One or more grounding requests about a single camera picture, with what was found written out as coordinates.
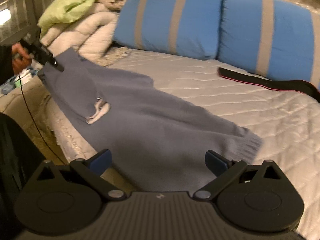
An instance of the person's arm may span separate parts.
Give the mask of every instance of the person's arm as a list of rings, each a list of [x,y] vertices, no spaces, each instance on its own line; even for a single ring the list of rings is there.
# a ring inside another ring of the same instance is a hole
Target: person's arm
[[[0,85],[14,75],[11,53],[12,46],[0,45]]]
[[[12,55],[16,53],[22,56],[22,60],[19,58],[12,60]],[[20,43],[13,46],[0,45],[0,85],[30,65],[30,56]]]

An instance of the human hand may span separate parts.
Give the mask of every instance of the human hand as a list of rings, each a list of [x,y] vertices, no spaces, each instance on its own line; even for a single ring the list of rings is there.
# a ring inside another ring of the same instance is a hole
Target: human hand
[[[15,75],[31,65],[30,56],[19,42],[12,46],[12,55],[15,55],[16,53],[19,53],[22,56],[22,60],[19,58],[12,60],[12,68]]]

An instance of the beige stripe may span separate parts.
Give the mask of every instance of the beige stripe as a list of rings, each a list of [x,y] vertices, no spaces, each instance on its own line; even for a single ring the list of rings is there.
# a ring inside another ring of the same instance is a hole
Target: beige stripe
[[[256,73],[267,76],[274,28],[273,0],[262,0],[261,34]]]
[[[138,49],[143,49],[142,45],[142,21],[143,21],[143,13],[144,9],[146,8],[148,0],[140,0],[138,9],[137,9],[137,17],[136,17],[136,24],[134,26],[134,42]]]
[[[179,24],[181,20],[182,11],[186,0],[176,0],[174,5],[174,9],[172,12],[172,18],[170,22],[170,30],[169,30],[169,51],[171,54],[177,54],[177,37]]]
[[[318,88],[320,81],[320,15],[311,12],[311,18],[313,25],[314,51],[310,83]]]

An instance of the black strap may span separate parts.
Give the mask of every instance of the black strap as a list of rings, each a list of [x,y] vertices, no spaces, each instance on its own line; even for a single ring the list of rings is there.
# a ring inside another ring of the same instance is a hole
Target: black strap
[[[218,68],[220,77],[250,85],[257,85],[276,91],[296,91],[311,96],[320,103],[320,92],[311,83],[304,80],[273,81],[259,77],[244,75],[225,68]]]

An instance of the bright light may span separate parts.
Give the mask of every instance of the bright light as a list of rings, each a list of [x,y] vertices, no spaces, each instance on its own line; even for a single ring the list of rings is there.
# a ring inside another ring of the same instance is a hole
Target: bright light
[[[4,24],[5,22],[11,19],[11,13],[9,9],[5,9],[0,12],[0,25]]]

